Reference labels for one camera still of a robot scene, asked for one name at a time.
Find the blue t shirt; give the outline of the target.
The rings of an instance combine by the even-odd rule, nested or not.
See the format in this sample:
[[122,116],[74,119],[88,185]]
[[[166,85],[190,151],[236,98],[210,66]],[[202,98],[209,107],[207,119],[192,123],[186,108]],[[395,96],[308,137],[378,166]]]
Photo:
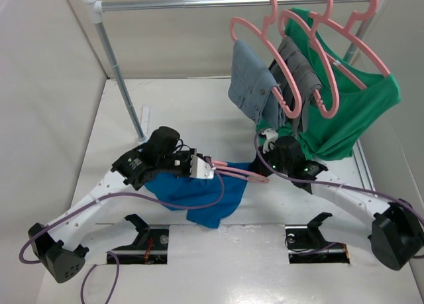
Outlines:
[[175,205],[189,207],[186,219],[207,228],[218,228],[222,219],[230,216],[240,205],[247,181],[221,175],[225,192],[220,201],[221,183],[214,179],[193,179],[159,174],[145,184],[156,198],[175,211]]

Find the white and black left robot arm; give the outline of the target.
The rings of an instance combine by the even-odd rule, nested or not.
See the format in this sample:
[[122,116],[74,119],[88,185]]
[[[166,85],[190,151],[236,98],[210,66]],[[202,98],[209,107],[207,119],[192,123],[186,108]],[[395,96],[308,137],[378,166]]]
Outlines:
[[158,174],[192,176],[197,151],[170,127],[159,127],[145,142],[121,155],[103,179],[79,203],[47,225],[28,230],[36,257],[58,283],[72,279],[96,253],[121,246],[142,248],[150,227],[135,213],[104,229],[92,231],[129,189],[139,190]]

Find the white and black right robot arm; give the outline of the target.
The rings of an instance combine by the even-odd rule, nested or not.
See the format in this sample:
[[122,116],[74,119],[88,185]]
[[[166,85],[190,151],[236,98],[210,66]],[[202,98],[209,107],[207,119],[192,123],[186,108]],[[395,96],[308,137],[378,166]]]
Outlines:
[[342,182],[328,167],[308,160],[292,136],[262,130],[253,138],[256,157],[252,169],[272,174],[320,197],[358,219],[370,230],[371,251],[385,267],[398,271],[421,259],[423,217],[403,199]]

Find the green t shirt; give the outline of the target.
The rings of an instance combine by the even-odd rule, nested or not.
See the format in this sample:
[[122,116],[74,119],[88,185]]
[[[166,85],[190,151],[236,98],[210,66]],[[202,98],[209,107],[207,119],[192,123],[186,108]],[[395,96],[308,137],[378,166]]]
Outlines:
[[[324,104],[331,105],[329,80],[318,53],[309,45],[307,34],[292,19],[288,19],[285,33],[297,44],[317,74],[322,84],[320,95]],[[393,75],[384,77],[362,72],[344,62],[325,43],[322,47],[332,63],[339,91],[339,109],[333,118],[326,119],[317,107],[310,105],[308,129],[296,139],[309,159],[341,160],[352,156],[352,148],[361,134],[401,101],[400,88]],[[293,136],[291,126],[285,123],[277,133]]]

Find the pink hanger with green shirt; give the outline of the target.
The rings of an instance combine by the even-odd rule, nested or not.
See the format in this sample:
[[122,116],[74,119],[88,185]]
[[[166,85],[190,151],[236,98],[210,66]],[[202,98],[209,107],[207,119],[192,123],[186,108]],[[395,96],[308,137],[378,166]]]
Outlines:
[[311,34],[313,38],[316,37],[316,32],[318,26],[323,24],[343,37],[350,41],[350,46],[343,58],[343,61],[349,63],[352,59],[352,56],[356,50],[361,51],[370,61],[375,65],[377,70],[384,76],[388,77],[390,71],[383,61],[377,56],[377,54],[367,46],[363,41],[363,36],[365,35],[368,27],[370,26],[372,20],[381,9],[385,0],[368,0],[369,6],[367,11],[360,13],[358,11],[353,11],[348,18],[348,21],[344,26],[341,26],[339,23],[336,23],[332,18],[333,6],[335,0],[325,0],[326,9],[325,12],[321,15],[316,12],[311,12],[309,16],[313,19],[313,25],[311,27]]

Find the folded blue denim garment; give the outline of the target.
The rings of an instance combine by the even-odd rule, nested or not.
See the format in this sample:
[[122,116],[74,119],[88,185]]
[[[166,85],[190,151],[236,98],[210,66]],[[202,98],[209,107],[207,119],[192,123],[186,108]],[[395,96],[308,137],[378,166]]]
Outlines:
[[233,46],[229,99],[255,124],[264,120],[274,130],[284,125],[286,116],[272,93],[278,84],[266,64],[242,40]]

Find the folded grey garment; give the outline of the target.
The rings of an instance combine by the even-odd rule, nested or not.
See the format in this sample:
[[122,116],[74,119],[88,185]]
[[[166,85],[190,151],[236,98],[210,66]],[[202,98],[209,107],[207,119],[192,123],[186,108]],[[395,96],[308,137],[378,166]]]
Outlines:
[[[291,126],[293,137],[298,138],[300,133],[306,132],[308,129],[309,106],[317,106],[313,93],[316,90],[321,91],[322,84],[307,58],[291,37],[285,36],[282,38],[278,52],[288,66],[301,96],[302,110],[300,116],[295,119],[285,119],[284,122]],[[288,80],[275,60],[270,64],[269,70],[278,83],[284,100],[292,109],[295,106],[293,93]]]

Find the metal clothes rack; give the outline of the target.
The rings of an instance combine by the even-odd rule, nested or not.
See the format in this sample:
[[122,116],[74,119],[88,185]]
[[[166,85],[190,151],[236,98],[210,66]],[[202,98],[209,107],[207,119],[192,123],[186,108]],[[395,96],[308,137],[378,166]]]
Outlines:
[[[306,4],[324,4],[325,0],[161,0],[161,1],[114,1],[104,2],[100,0],[81,0],[85,5],[89,19],[95,26],[99,39],[101,41],[109,65],[115,75],[121,92],[123,101],[129,113],[129,117],[137,134],[137,142],[142,144],[146,141],[145,130],[142,129],[142,123],[148,122],[148,115],[143,114],[139,119],[134,109],[133,102],[129,96],[127,86],[119,64],[112,49],[109,37],[106,33],[102,14],[107,11],[142,11],[155,9],[190,9],[206,7],[253,7],[253,6],[272,6],[272,13],[266,17],[264,26],[267,27],[276,20],[276,11],[278,5],[306,5]],[[334,3],[360,3],[368,0],[335,0]]]

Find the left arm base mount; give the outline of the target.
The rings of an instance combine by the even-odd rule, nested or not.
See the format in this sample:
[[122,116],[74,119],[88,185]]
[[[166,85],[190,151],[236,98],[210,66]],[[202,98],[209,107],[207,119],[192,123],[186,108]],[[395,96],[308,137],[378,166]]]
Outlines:
[[151,227],[136,214],[127,215],[125,220],[135,225],[137,235],[132,243],[112,250],[120,264],[167,264],[169,226]]

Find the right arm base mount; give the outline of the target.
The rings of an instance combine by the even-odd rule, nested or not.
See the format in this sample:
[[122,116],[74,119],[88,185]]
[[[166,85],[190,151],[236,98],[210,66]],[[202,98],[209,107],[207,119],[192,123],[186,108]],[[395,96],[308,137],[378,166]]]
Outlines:
[[284,244],[290,264],[350,264],[347,247],[325,240],[320,226],[331,213],[323,212],[306,225],[286,225]]

